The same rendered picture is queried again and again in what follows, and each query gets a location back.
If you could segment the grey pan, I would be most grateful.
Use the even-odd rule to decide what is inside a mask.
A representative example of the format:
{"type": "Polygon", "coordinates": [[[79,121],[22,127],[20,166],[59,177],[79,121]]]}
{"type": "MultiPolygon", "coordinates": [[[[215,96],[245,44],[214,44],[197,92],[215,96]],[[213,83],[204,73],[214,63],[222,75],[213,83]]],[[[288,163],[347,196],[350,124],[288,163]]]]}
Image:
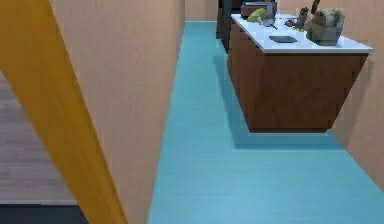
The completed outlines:
{"type": "Polygon", "coordinates": [[[274,23],[275,23],[275,19],[264,19],[263,21],[262,21],[262,24],[265,26],[265,27],[272,27],[272,28],[274,28],[274,29],[278,29],[275,25],[274,25],[274,23]]]}

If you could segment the brown counter with white top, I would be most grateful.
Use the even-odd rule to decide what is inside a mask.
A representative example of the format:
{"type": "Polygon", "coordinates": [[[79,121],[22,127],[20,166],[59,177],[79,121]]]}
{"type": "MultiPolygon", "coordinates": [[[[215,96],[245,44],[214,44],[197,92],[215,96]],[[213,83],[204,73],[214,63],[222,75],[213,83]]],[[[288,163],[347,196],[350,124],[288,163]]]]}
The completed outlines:
{"type": "Polygon", "coordinates": [[[336,46],[319,46],[285,26],[287,19],[278,14],[276,30],[231,16],[228,73],[251,133],[327,131],[373,52],[344,36],[336,46]]]}

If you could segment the green lettuce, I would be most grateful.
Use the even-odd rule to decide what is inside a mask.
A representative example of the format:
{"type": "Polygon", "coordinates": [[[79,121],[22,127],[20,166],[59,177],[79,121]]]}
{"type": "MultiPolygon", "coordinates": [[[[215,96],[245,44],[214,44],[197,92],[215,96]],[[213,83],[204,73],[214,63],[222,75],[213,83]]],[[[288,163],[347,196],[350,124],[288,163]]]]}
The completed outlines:
{"type": "Polygon", "coordinates": [[[248,18],[247,18],[247,21],[248,22],[252,22],[252,23],[255,23],[255,22],[258,22],[259,24],[261,24],[263,22],[263,20],[265,19],[266,17],[266,14],[267,14],[267,11],[265,8],[259,8],[257,10],[255,10],[248,18]]]}

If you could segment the dark flat tablet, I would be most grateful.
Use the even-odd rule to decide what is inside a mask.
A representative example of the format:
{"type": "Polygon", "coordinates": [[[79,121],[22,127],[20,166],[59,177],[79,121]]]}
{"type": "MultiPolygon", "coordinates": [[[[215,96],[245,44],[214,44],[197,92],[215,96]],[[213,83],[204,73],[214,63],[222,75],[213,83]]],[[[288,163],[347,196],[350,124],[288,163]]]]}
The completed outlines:
{"type": "Polygon", "coordinates": [[[276,43],[296,43],[298,42],[292,36],[269,36],[269,39],[276,43]]]}

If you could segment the black fridge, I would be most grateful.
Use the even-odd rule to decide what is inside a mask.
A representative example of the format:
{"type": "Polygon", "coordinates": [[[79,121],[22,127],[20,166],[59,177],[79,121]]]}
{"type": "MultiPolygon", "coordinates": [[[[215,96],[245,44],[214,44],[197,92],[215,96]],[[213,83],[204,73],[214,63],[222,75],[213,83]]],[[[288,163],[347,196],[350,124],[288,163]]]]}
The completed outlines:
{"type": "Polygon", "coordinates": [[[218,0],[216,38],[220,39],[225,51],[229,48],[231,15],[239,14],[243,0],[218,0]]]}

